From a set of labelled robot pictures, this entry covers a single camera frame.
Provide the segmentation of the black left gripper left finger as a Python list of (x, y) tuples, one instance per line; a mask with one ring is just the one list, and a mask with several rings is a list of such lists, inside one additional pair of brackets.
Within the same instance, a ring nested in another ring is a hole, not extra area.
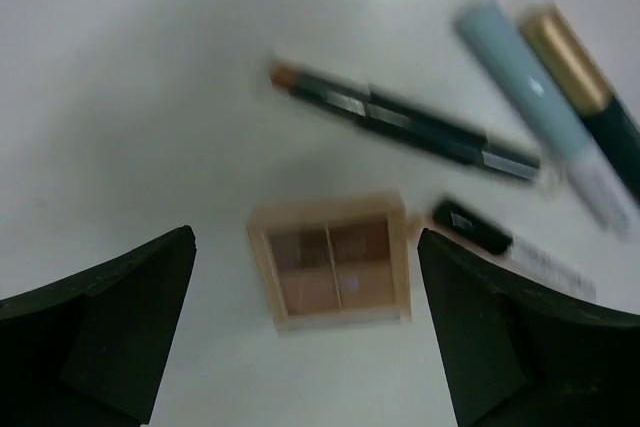
[(148, 424), (195, 257), (182, 226), (2, 300), (2, 425)]

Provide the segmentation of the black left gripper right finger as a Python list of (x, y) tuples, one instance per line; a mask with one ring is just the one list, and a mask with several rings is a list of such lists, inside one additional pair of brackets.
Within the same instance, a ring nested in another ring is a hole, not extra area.
[(458, 425), (638, 425), (637, 315), (556, 292), (433, 230), (418, 255)]

